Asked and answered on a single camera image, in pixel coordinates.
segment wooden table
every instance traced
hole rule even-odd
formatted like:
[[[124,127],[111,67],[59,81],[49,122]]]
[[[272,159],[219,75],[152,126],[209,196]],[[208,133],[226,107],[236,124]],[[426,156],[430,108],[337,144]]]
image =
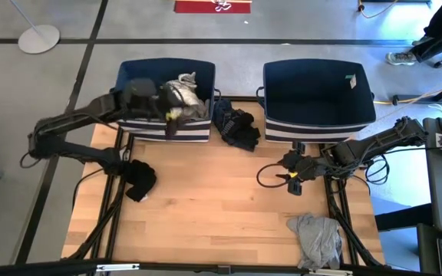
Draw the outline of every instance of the wooden table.
[[[264,132],[263,112],[257,103],[237,102],[233,106],[253,114],[254,126]],[[97,125],[91,146],[114,146],[115,138],[115,131]],[[208,143],[136,140],[131,158],[149,163],[158,180],[143,202],[124,196],[113,260],[296,266],[299,241],[286,221],[308,212],[328,216],[323,178],[304,182],[302,196],[289,194],[286,187],[265,189],[255,178],[262,166],[280,160],[290,147],[261,138],[256,151],[249,153],[228,146],[214,126]],[[317,145],[307,146],[305,154],[318,156]],[[83,174],[99,168],[98,164],[87,164]],[[262,181],[280,182],[274,174],[283,172],[268,169]],[[98,174],[81,184],[63,257],[75,252],[97,223],[106,178]],[[368,187],[351,178],[346,192],[353,229],[384,263]],[[341,236],[343,258],[350,263],[343,231]],[[104,237],[99,256],[104,256],[107,229]]]

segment sneaker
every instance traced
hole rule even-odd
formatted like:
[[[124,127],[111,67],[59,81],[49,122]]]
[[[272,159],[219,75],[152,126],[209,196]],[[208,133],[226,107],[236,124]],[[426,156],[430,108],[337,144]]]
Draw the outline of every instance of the sneaker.
[[[417,61],[411,52],[388,53],[385,59],[391,65],[413,65]]]
[[[423,44],[424,42],[427,42],[429,40],[433,39],[432,37],[428,37],[428,36],[423,36],[421,39],[419,39],[418,41],[413,41],[412,45],[413,46],[417,46],[419,44]]]

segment bin handle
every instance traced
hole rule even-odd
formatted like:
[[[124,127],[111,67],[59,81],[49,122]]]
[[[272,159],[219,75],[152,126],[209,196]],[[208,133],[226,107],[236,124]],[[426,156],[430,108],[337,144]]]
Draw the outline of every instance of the bin handle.
[[[255,96],[256,96],[257,101],[259,102],[260,106],[262,108],[266,108],[266,104],[264,102],[264,98],[259,96],[259,91],[262,90],[262,89],[265,89],[265,88],[264,87],[257,88],[257,91],[255,92]]]
[[[219,93],[219,99],[218,100],[221,100],[221,90],[219,90],[217,88],[214,88],[214,92]]]

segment storage bin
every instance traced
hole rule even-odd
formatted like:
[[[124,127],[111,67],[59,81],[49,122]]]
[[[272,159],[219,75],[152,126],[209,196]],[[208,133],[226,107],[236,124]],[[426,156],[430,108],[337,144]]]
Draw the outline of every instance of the storage bin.
[[[206,61],[195,61],[182,58],[154,58],[138,61],[125,61],[120,65],[115,90],[122,90],[125,84],[134,78],[145,77],[153,80],[155,85],[176,80],[180,74],[196,72],[196,95],[199,99],[209,102],[209,119],[186,123],[178,128],[176,135],[169,141],[176,142],[207,142],[211,120],[213,118],[214,93],[214,64]],[[140,140],[166,141],[164,120],[135,120],[118,121],[119,126],[132,133]]]
[[[266,140],[336,143],[376,120],[361,64],[297,59],[264,64],[256,96],[265,110]],[[265,89],[264,97],[259,91]]]

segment gray cloth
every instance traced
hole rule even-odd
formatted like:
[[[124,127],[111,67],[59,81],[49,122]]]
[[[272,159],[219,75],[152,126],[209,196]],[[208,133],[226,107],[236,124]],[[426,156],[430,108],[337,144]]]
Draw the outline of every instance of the gray cloth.
[[[301,261],[298,268],[319,269],[324,265],[339,268],[342,240],[336,220],[306,214],[289,219],[287,225],[299,237]]]
[[[171,109],[173,117],[182,121],[205,120],[209,118],[209,102],[202,102],[196,95],[196,72],[181,74],[178,80],[167,81],[173,87],[176,98],[183,101],[188,107],[174,107]]]

